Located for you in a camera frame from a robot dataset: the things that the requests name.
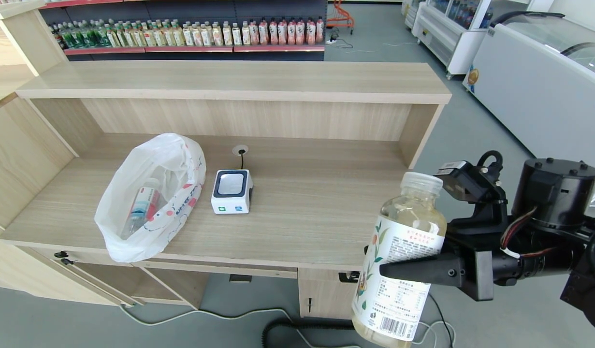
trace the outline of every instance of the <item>wooden counter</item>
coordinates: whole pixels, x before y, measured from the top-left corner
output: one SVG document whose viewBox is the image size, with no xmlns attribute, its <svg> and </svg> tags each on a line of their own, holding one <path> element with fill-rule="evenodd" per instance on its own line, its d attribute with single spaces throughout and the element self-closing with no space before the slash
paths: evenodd
<svg viewBox="0 0 595 348">
<path fill-rule="evenodd" d="M 198 308 L 208 273 L 234 273 L 297 278 L 302 316 L 337 319 L 355 293 L 339 274 L 361 270 L 377 211 L 450 100 L 427 64 L 385 62 L 72 62 L 17 94 L 74 158 L 0 240 L 65 251 L 64 269 L 125 304 Z M 162 253 L 119 264 L 94 214 L 130 150 L 163 132 L 200 143 L 206 186 Z M 235 145 L 249 147 L 250 212 L 218 216 L 213 181 L 239 167 Z"/>
</svg>

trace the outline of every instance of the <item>sticker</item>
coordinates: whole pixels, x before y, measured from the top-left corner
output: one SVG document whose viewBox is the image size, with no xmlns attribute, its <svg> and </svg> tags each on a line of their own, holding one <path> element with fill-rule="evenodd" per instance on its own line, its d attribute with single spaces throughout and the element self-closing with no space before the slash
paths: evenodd
<svg viewBox="0 0 595 348">
<path fill-rule="evenodd" d="M 414 339 L 430 284 L 383 277 L 379 266 L 438 254 L 444 238 L 434 223 L 430 229 L 420 231 L 379 216 L 351 306 L 364 326 L 402 341 Z"/>
</svg>

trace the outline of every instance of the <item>chest freezer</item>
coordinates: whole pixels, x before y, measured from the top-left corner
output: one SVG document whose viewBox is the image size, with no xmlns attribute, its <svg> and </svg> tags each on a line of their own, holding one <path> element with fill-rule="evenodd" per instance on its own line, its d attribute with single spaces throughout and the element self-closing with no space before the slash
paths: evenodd
<svg viewBox="0 0 595 348">
<path fill-rule="evenodd" d="M 595 167 L 595 31 L 563 14 L 502 16 L 463 85 L 534 156 Z"/>
</svg>

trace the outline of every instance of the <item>white cable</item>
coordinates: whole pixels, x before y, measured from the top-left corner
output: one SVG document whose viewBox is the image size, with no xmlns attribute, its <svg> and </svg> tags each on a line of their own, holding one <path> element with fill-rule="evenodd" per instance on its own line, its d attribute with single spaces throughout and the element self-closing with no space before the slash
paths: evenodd
<svg viewBox="0 0 595 348">
<path fill-rule="evenodd" d="M 419 324 L 422 324 L 423 326 L 427 327 L 426 332 L 424 332 L 424 335 L 421 337 L 421 340 L 419 341 L 413 341 L 413 344 L 417 344 L 420 345 L 422 343 L 424 343 L 424 340 L 426 339 L 426 336 L 428 335 L 428 333 L 430 331 L 433 332 L 433 335 L 435 335 L 435 343 L 433 344 L 433 348 L 437 348 L 437 333 L 435 332 L 435 330 L 433 329 L 433 327 L 437 324 L 444 324 L 445 326 L 447 326 L 448 328 L 450 328 L 450 330 L 452 330 L 452 346 L 456 345 L 456 330 L 454 329 L 454 326 L 452 326 L 449 322 L 444 322 L 444 321 L 435 321 L 432 324 L 428 325 L 426 322 L 419 322 Z"/>
<path fill-rule="evenodd" d="M 262 310 L 251 310 L 251 311 L 247 311 L 244 314 L 238 315 L 236 317 L 225 317 L 224 315 L 220 315 L 220 314 L 216 314 L 213 313 L 211 311 L 206 311 L 206 310 L 191 310 L 191 311 L 187 311 L 185 313 L 182 313 L 180 315 L 176 315 L 175 317 L 171 317 L 168 319 L 164 319 L 164 320 L 160 320 L 160 321 L 156 321 L 156 322 L 146 322 L 143 320 L 138 319 L 137 317 L 134 317 L 134 315 L 132 313 L 130 313 L 129 311 L 127 311 L 125 309 L 125 306 L 123 306 L 123 304 L 121 306 L 119 306 L 119 308 L 121 308 L 121 311 L 123 311 L 123 313 L 125 313 L 128 317 L 130 317 L 130 319 L 134 320 L 135 322 L 138 322 L 139 324 L 142 324 L 144 326 L 157 326 L 157 325 L 161 325 L 161 324 L 165 324 L 169 321 L 173 321 L 175 319 L 180 319 L 182 317 L 185 317 L 186 315 L 190 315 L 192 313 L 203 313 L 203 314 L 207 314 L 207 315 L 211 315 L 212 317 L 216 317 L 218 319 L 226 319 L 226 320 L 236 320 L 236 319 L 241 319 L 243 317 L 247 317 L 248 315 L 254 314 L 254 313 L 268 313 L 268 312 L 273 312 L 273 311 L 280 311 L 282 312 L 285 317 L 287 317 L 287 319 L 289 319 L 289 321 L 293 322 L 293 319 L 291 319 L 291 317 L 289 316 L 289 314 L 282 308 L 268 308 L 268 309 L 262 309 Z M 456 344 L 456 330 L 454 329 L 454 326 L 452 326 L 451 324 L 449 324 L 449 322 L 443 322 L 441 320 L 439 321 L 435 321 L 432 324 L 427 324 L 426 322 L 419 322 L 419 324 L 422 324 L 423 326 L 427 327 L 427 330 L 424 332 L 423 337 L 421 337 L 421 340 L 419 341 L 414 341 L 413 344 L 423 344 L 424 340 L 426 339 L 426 336 L 428 335 L 428 333 L 430 331 L 433 332 L 433 335 L 435 335 L 435 344 L 433 345 L 433 348 L 437 347 L 437 333 L 434 331 L 433 327 L 437 324 L 445 324 L 446 326 L 448 326 L 448 328 L 450 328 L 450 330 L 452 330 L 452 345 L 454 346 Z M 304 337 L 304 335 L 302 334 L 302 331 L 300 331 L 299 329 L 296 329 L 297 333 L 299 334 L 299 336 L 304 340 L 304 342 L 309 346 L 309 348 L 361 348 L 360 346 L 338 346 L 338 347 L 317 347 L 317 346 L 313 346 L 310 344 L 310 342 L 306 339 L 306 337 Z"/>
<path fill-rule="evenodd" d="M 212 317 L 216 317 L 218 319 L 236 320 L 236 319 L 241 319 L 243 317 L 246 317 L 248 315 L 251 315 L 253 313 L 267 313 L 267 312 L 272 312 L 272 311 L 281 311 L 282 313 L 284 313 L 284 315 L 287 317 L 287 319 L 289 319 L 291 322 L 293 322 L 293 319 L 291 319 L 291 317 L 289 316 L 289 314 L 285 310 L 283 310 L 282 308 L 268 308 L 268 309 L 264 309 L 264 310 L 251 310 L 251 311 L 247 311 L 246 313 L 244 313 L 242 315 L 238 315 L 236 317 L 225 317 L 223 315 L 215 314 L 215 313 L 213 313 L 211 311 L 205 311 L 205 310 L 191 310 L 191 311 L 187 311 L 185 313 L 182 313 L 180 315 L 176 315 L 175 317 L 172 317 L 172 318 L 169 318 L 169 319 L 160 320 L 160 321 L 157 321 L 157 322 L 146 322 L 146 321 L 142 321 L 142 320 L 138 319 L 137 317 L 134 317 L 134 315 L 132 315 L 132 313 L 130 313 L 129 311 L 127 311 L 123 305 L 119 306 L 119 308 L 121 308 L 121 310 L 123 311 L 123 313 L 127 314 L 128 317 L 130 317 L 135 322 L 138 322 L 139 324 L 142 324 L 144 326 L 156 326 L 156 325 L 160 325 L 160 324 L 165 324 L 166 322 L 173 321 L 173 320 L 179 319 L 181 317 L 185 317 L 186 315 L 190 315 L 192 313 L 203 313 L 203 314 L 211 315 Z M 304 340 L 304 342 L 310 348 L 361 348 L 360 346 L 339 346 L 339 347 L 318 347 L 318 346 L 313 346 L 306 339 L 306 337 L 304 337 L 304 335 L 302 334 L 302 331 L 300 331 L 299 329 L 296 329 L 296 330 L 297 330 L 297 333 L 299 334 L 299 336 Z"/>
</svg>

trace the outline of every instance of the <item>cabinet door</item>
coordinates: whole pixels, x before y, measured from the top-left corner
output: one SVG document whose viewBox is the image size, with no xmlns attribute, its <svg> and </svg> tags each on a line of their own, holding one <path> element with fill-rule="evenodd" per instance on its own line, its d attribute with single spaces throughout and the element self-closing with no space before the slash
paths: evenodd
<svg viewBox="0 0 595 348">
<path fill-rule="evenodd" d="M 351 301 L 357 283 L 341 282 L 343 271 L 297 270 L 301 317 L 351 319 Z"/>
</svg>

